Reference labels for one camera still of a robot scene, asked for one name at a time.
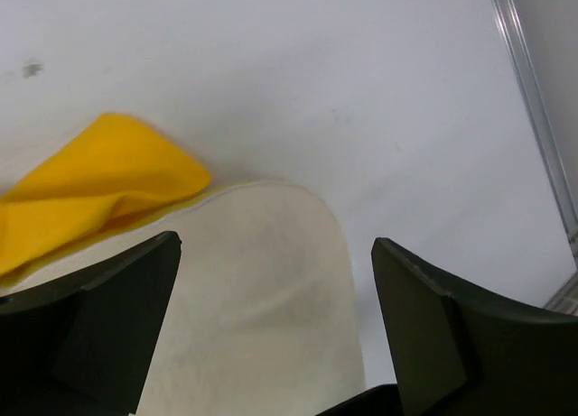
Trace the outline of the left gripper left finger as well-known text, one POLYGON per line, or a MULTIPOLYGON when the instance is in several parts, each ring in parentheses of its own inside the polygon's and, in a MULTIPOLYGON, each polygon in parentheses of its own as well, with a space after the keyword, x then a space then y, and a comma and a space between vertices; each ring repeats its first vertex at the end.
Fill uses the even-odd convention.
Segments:
POLYGON ((165 231, 1 299, 3 414, 134 414, 182 254, 165 231))

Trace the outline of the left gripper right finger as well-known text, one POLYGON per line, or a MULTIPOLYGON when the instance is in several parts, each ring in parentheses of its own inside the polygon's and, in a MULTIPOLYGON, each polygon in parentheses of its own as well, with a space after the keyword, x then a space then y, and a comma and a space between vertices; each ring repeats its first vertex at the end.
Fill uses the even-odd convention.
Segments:
POLYGON ((574 415, 577 319, 509 299, 388 238, 371 260, 407 415, 574 415))

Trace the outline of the yellow pillowcase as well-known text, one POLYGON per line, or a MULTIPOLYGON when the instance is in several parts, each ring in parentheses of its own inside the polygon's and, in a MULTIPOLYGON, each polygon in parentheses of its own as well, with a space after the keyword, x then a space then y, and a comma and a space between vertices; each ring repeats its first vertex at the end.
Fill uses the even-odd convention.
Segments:
POLYGON ((104 114, 1 198, 1 274, 193 198, 211 176, 132 116, 104 114))

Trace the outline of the cream quilted pillow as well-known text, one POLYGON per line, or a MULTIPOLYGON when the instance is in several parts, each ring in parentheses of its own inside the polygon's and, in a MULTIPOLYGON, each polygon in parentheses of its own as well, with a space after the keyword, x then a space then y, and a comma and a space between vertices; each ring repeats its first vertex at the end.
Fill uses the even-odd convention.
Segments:
POLYGON ((210 194, 4 278, 11 294, 163 231, 182 257, 141 415, 314 415, 361 393, 365 374, 346 240, 325 203, 260 181, 210 194))

